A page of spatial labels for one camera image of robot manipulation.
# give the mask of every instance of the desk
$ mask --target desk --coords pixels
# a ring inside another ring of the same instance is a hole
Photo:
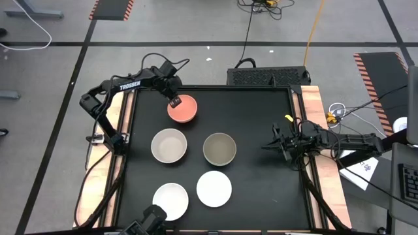
[[[301,88],[306,117],[310,121],[321,125],[323,128],[328,128],[327,122],[325,120],[321,96],[319,94],[319,88],[317,86],[302,86]],[[133,93],[128,93],[127,97],[125,98],[125,102],[123,102],[123,94],[118,93],[113,98],[112,105],[107,112],[107,117],[111,124],[114,127],[120,127],[123,133],[126,133],[129,130],[129,117],[131,116],[132,112],[133,97]],[[297,116],[300,117],[300,106],[298,103],[298,97],[295,93],[293,94],[293,102],[295,104],[295,112]],[[120,116],[122,110],[125,110],[123,117]],[[106,151],[107,149],[103,145],[92,146],[90,149],[88,166],[90,167],[92,164],[94,164],[98,158],[106,153]],[[329,155],[329,151],[324,151],[322,154]],[[117,176],[121,159],[114,159],[116,161],[115,169],[113,171],[113,175],[110,176],[109,172],[111,170],[111,159],[112,158],[109,154],[91,171],[89,177],[87,178],[77,209],[77,218],[79,223],[83,223],[89,217],[89,215],[102,199],[108,177],[115,178]],[[332,159],[324,156],[317,156],[315,161],[317,168],[308,169],[308,174],[312,176],[312,170],[317,171],[323,198],[331,207],[333,212],[340,218],[340,220],[346,226],[351,227],[346,200],[344,198],[344,192],[341,186],[340,175],[336,163]],[[112,225],[115,199],[116,197],[114,195],[106,210],[106,215],[104,217],[104,225],[106,227]],[[312,195],[311,201],[315,227],[322,228],[319,208],[315,198]]]

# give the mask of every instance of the gray bowl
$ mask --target gray bowl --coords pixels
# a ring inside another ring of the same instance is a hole
[[[235,157],[236,144],[234,139],[225,133],[211,134],[203,144],[203,155],[215,166],[225,166]]]

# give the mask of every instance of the gray floor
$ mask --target gray floor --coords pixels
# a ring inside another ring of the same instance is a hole
[[[416,0],[385,0],[391,16],[405,42],[418,42]],[[88,14],[94,0],[36,0],[39,8],[62,10],[63,20],[39,20],[54,42],[82,42],[90,21]],[[283,19],[274,21],[267,14],[255,14],[249,33],[250,41],[306,42],[320,0],[300,0],[283,10]],[[0,10],[13,7],[0,2]],[[243,41],[249,14],[239,10],[234,0],[163,0],[136,1],[127,22],[97,22],[95,42],[183,42]],[[46,41],[47,37],[25,18],[0,14],[0,27],[9,35],[3,41]],[[316,42],[396,42],[375,0],[326,1],[317,31]],[[408,48],[418,63],[418,48]],[[234,67],[242,47],[89,47],[75,84],[52,158],[33,208],[26,232],[46,232],[72,227],[72,212],[84,175],[87,150],[85,136],[93,120],[79,107],[81,94],[113,74],[136,72],[148,52],[159,52],[172,60],[190,58],[178,75],[184,84],[225,84],[226,70]],[[354,53],[398,52],[398,48],[310,48],[307,68],[312,84],[321,89],[324,108],[333,102],[356,106],[370,98],[353,60]],[[10,130],[0,139],[0,234],[16,230],[27,196],[44,155],[48,139],[69,84],[79,47],[50,47],[30,52],[0,51],[0,88],[16,89],[18,101],[0,100],[0,126]],[[301,65],[303,47],[248,47],[246,55],[258,66]],[[159,65],[158,57],[146,65]],[[381,129],[373,110],[359,110],[358,115]],[[356,117],[344,123],[362,133],[375,132]],[[346,195],[353,227],[374,232],[385,224],[386,211]],[[418,230],[396,224],[398,234],[417,234]]]

